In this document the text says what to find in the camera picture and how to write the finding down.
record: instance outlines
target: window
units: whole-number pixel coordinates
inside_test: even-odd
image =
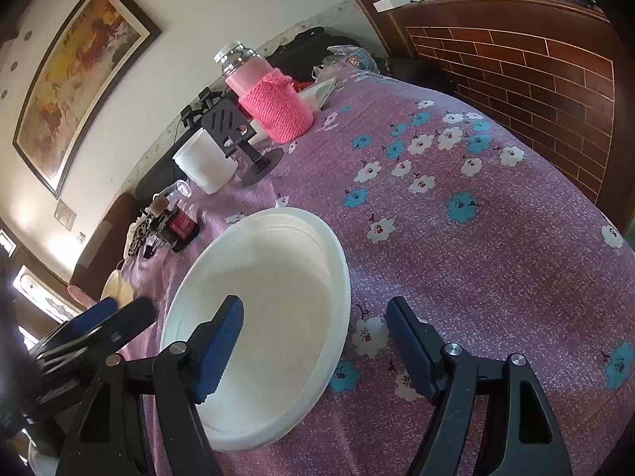
[[[9,254],[9,257],[11,257],[11,255],[15,251],[15,243],[12,242],[11,238],[9,238],[9,236],[6,235],[6,232],[4,232],[2,229],[0,229],[0,245],[4,247],[4,250],[6,250],[6,252]]]
[[[24,297],[60,324],[77,317],[81,312],[57,296],[27,267],[20,268],[13,286]]]
[[[28,350],[33,349],[34,345],[36,345],[36,343],[38,342],[37,338],[33,336],[31,333],[29,333],[22,326],[18,326],[18,329],[20,329],[20,332],[22,333],[22,336],[24,337],[24,345],[27,346]]]

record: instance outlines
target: screw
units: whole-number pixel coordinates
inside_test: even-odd
[[[169,346],[169,351],[172,354],[183,354],[187,349],[187,343],[185,342],[174,342]]]
[[[463,348],[458,343],[447,343],[445,345],[445,351],[450,356],[459,356],[463,352]]]
[[[106,358],[106,365],[108,365],[109,367],[115,367],[116,365],[119,365],[120,362],[121,354],[111,354]]]
[[[527,358],[525,358],[522,354],[514,353],[511,357],[512,363],[517,365],[518,367],[522,367],[526,364]]]

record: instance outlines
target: blue flower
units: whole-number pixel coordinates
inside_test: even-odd
[[[480,154],[483,150],[490,147],[491,138],[489,134],[477,134],[470,138],[468,150],[472,154]]]
[[[405,149],[406,144],[403,141],[393,141],[386,149],[386,156],[388,159],[397,159]]]
[[[355,190],[354,192],[350,192],[344,197],[344,206],[357,207],[358,205],[362,205],[364,202],[366,202],[367,198],[368,190],[364,188]]]
[[[618,390],[628,379],[633,364],[633,353],[633,346],[628,342],[622,342],[622,345],[611,353],[611,359],[604,369],[607,390]]]
[[[366,148],[370,146],[373,142],[373,136],[370,134],[362,134],[357,138],[353,139],[353,150],[356,148]]]
[[[472,128],[476,131],[476,132],[484,132],[484,131],[488,131],[491,129],[491,123],[490,122],[474,122],[472,123]]]
[[[407,123],[400,123],[399,125],[393,125],[393,131],[391,132],[391,136],[396,138],[397,136],[401,136],[406,129],[408,128]]]
[[[470,192],[452,195],[452,200],[448,202],[446,208],[450,219],[459,223],[468,223],[476,216],[476,201]]]
[[[336,392],[344,390],[355,390],[360,371],[355,368],[353,362],[340,360],[335,367],[335,373],[331,376],[331,388]]]
[[[430,116],[432,116],[430,113],[415,114],[415,117],[412,118],[412,125],[414,125],[415,127],[418,127],[419,125],[425,125],[430,119]]]

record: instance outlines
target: floral tablecloth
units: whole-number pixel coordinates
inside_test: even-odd
[[[124,268],[136,295],[160,310],[126,348],[134,358],[157,354],[183,277],[242,217],[300,207],[344,247],[350,330],[331,383],[286,437],[219,453],[225,474],[405,474],[433,408],[412,388],[387,332],[383,313],[397,295],[472,355],[524,353],[575,474],[593,474],[635,409],[635,257],[612,224],[474,108],[378,75],[341,71],[312,129],[283,148],[280,165],[255,186],[241,186],[241,160],[221,192],[194,192],[185,210],[201,233],[183,252],[163,248]],[[460,475],[471,474],[486,404],[478,398]],[[169,474],[152,406],[148,428],[158,473]]]

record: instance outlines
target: pink thermos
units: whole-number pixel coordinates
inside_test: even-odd
[[[227,85],[238,101],[278,143],[309,130],[313,114],[304,106],[287,77],[239,41],[226,45],[214,61],[221,64]]]

